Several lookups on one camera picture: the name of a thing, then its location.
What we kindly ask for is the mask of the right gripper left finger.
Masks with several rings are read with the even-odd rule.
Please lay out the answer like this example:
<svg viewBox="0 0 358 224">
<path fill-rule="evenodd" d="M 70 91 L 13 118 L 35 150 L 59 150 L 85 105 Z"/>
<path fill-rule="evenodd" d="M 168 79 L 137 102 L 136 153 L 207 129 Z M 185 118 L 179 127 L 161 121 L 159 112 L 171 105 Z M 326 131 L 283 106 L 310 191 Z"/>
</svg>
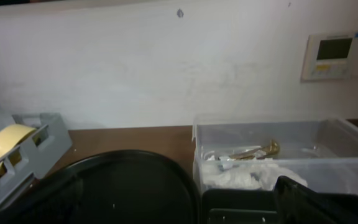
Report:
<svg viewBox="0 0 358 224">
<path fill-rule="evenodd" d="M 0 211 L 0 224 L 72 223 L 82 196 L 82 180 L 76 177 L 47 178 L 18 201 Z"/>
</svg>

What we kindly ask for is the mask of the yellow bowl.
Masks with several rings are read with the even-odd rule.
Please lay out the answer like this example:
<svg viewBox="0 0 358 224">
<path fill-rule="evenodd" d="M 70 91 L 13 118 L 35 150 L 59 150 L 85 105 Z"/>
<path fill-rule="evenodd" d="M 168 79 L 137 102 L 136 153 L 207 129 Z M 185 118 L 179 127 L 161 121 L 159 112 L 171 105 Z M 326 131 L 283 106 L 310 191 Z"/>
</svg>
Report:
<svg viewBox="0 0 358 224">
<path fill-rule="evenodd" d="M 35 128 L 23 124 L 12 124 L 0 131 L 0 158 L 5 156 L 11 149 L 14 149 L 22 141 L 26 140 L 36 131 Z M 12 166 L 20 163 L 22 156 L 18 150 L 8 155 Z M 0 177 L 7 172 L 4 162 L 0 162 Z"/>
</svg>

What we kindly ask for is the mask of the brown stick wrapper waste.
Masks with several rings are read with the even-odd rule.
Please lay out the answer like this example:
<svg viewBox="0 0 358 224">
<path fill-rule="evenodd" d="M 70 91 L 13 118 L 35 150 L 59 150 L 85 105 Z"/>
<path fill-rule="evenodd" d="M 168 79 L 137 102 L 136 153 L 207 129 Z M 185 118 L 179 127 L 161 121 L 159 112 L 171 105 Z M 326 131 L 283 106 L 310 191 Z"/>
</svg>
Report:
<svg viewBox="0 0 358 224">
<path fill-rule="evenodd" d="M 238 152 L 227 156 L 220 156 L 220 161 L 240 161 L 265 159 L 268 156 L 276 155 L 280 152 L 280 145 L 278 142 L 271 140 L 267 146 L 259 146 L 253 149 L 247 149 L 244 152 Z"/>
</svg>

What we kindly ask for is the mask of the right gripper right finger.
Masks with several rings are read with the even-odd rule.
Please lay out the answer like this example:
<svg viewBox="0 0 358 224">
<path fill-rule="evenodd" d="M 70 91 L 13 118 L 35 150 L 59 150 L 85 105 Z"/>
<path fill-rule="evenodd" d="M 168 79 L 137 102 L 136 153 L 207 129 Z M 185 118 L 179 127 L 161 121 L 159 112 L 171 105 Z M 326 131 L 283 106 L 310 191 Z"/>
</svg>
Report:
<svg viewBox="0 0 358 224">
<path fill-rule="evenodd" d="M 286 176 L 273 194 L 280 223 L 358 224 L 358 195 L 317 193 Z"/>
</svg>

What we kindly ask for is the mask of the white napkin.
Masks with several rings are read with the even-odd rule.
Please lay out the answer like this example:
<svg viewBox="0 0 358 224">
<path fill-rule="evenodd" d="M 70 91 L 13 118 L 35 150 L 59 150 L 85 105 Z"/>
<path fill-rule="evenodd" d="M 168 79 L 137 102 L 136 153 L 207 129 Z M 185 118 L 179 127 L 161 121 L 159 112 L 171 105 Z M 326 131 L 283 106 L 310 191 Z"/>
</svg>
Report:
<svg viewBox="0 0 358 224">
<path fill-rule="evenodd" d="M 211 156 L 201 164 L 202 184 L 214 189 L 273 190 L 277 179 L 283 175 L 304 186 L 308 185 L 297 173 L 277 164 L 268 162 L 237 166 L 226 156 L 223 160 L 218 162 Z"/>
</svg>

